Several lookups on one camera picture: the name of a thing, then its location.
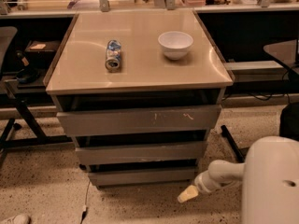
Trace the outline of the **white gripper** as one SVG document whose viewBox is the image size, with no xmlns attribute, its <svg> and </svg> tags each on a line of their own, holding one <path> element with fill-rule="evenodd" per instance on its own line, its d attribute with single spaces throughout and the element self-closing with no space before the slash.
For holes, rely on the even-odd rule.
<svg viewBox="0 0 299 224">
<path fill-rule="evenodd" d="M 180 203 L 185 203 L 188 200 L 197 197 L 199 192 L 208 194 L 216 190 L 230 187 L 241 180 L 241 175 L 204 171 L 194 179 L 194 185 L 189 185 L 179 194 L 178 201 Z"/>
</svg>

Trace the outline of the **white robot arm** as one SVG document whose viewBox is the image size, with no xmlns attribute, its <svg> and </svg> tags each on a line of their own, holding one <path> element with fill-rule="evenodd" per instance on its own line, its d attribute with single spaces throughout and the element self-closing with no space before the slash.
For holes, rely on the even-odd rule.
<svg viewBox="0 0 299 224">
<path fill-rule="evenodd" d="M 181 203 L 242 184 L 242 224 L 299 224 L 299 142 L 267 136 L 254 142 L 242 163 L 215 160 L 183 190 Z"/>
</svg>

